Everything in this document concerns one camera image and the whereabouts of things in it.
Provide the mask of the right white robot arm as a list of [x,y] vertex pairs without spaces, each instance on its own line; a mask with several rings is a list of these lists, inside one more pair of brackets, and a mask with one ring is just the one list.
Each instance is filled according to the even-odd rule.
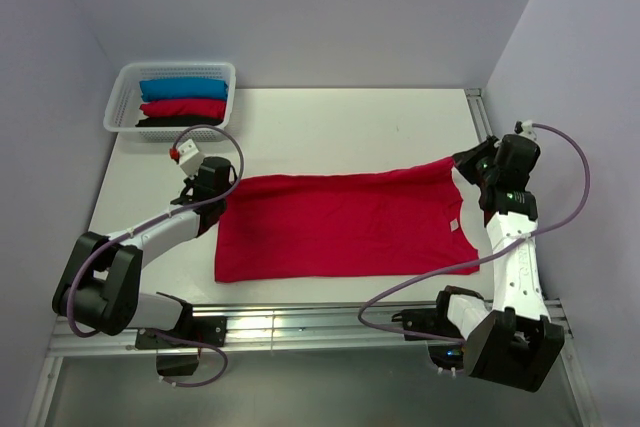
[[538,227],[534,195],[526,186],[540,156],[524,134],[489,137],[454,155],[454,165],[480,190],[494,254],[492,303],[472,290],[448,286],[438,294],[435,330],[464,341],[463,369],[470,377],[527,392],[541,387],[564,345],[564,330],[545,305],[533,237]]

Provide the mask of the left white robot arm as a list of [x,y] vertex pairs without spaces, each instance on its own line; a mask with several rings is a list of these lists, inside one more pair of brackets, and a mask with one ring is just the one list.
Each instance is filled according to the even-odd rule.
[[193,306],[168,294],[144,294],[142,270],[174,247],[216,225],[226,198],[244,174],[222,157],[206,157],[184,180],[180,195],[158,216],[109,235],[88,231],[75,242],[52,298],[79,337],[110,336],[127,328],[157,330],[172,346],[195,333]]

